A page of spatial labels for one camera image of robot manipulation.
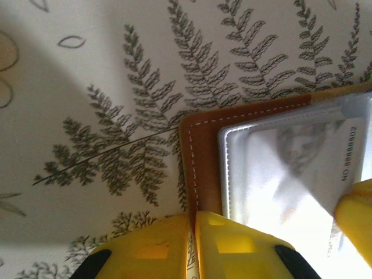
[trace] gray fern print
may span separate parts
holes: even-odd
[[[67,250],[66,264],[62,267],[56,263],[35,262],[30,270],[19,272],[16,279],[68,279],[93,249],[111,239],[147,227],[156,220],[157,218],[152,217],[149,211],[121,212],[112,220],[113,231],[110,234],[76,238]]]
[[[351,40],[348,42],[348,48],[344,51],[342,59],[342,64],[338,65],[339,73],[335,73],[335,78],[337,82],[333,82],[333,87],[352,85],[353,82],[350,80],[354,73],[351,71],[355,68],[354,61],[357,58],[357,45],[359,42],[359,26],[360,26],[360,6],[359,3],[355,4],[355,18],[353,30],[350,32]]]
[[[171,27],[183,59],[184,77],[190,83],[186,91],[193,96],[186,104],[195,109],[226,108],[235,105],[241,98],[235,83],[223,83],[230,65],[217,70],[218,51],[210,54],[212,43],[203,43],[201,30],[196,31],[194,22],[188,19],[177,0],[169,0]]]
[[[298,93],[307,93],[328,89],[330,86],[321,84],[332,78],[333,74],[329,71],[321,71],[321,68],[333,64],[333,61],[327,56],[320,56],[320,53],[327,46],[330,37],[328,36],[319,41],[323,34],[323,26],[316,28],[316,15],[312,15],[310,8],[306,7],[305,0],[296,0],[294,4],[300,8],[297,13],[297,16],[300,17],[298,22],[304,29],[299,36],[303,40],[300,49],[304,50],[299,55],[299,58],[313,63],[312,66],[297,68],[297,72],[302,76],[295,79],[301,85],[296,87],[296,91]]]
[[[186,210],[177,125],[182,117],[196,110],[171,112],[182,98],[181,93],[173,93],[175,81],[159,86],[160,70],[152,71],[151,60],[144,59],[144,49],[134,27],[126,25],[125,31],[123,48],[127,56],[124,64],[130,71],[127,77],[133,86],[135,116],[122,114],[122,106],[113,106],[110,98],[100,89],[89,86],[88,96],[102,127],[100,132],[93,133],[90,126],[68,117],[63,122],[63,129],[73,146],[54,145],[56,160],[45,163],[47,175],[37,175],[34,185],[65,186],[73,181],[87,185],[100,172],[102,182],[107,184],[112,195],[122,195],[135,182],[146,201],[159,206],[157,190],[167,177],[164,159],[172,154],[178,160],[179,203]],[[150,134],[132,139],[138,128]]]
[[[239,81],[244,84],[244,101],[262,101],[291,94],[293,92],[291,89],[284,89],[278,92],[274,92],[273,89],[284,80],[293,76],[295,71],[282,71],[269,78],[270,72],[281,62],[288,59],[288,56],[281,53],[268,61],[262,61],[262,55],[278,36],[268,35],[261,42],[254,44],[256,35],[266,22],[259,20],[249,24],[253,9],[240,12],[241,2],[241,0],[226,0],[225,3],[219,4],[218,8],[227,16],[222,20],[221,24],[233,28],[233,31],[226,36],[226,39],[239,43],[239,47],[233,48],[230,53],[245,59],[235,63],[235,66],[245,73],[245,76],[239,78]]]

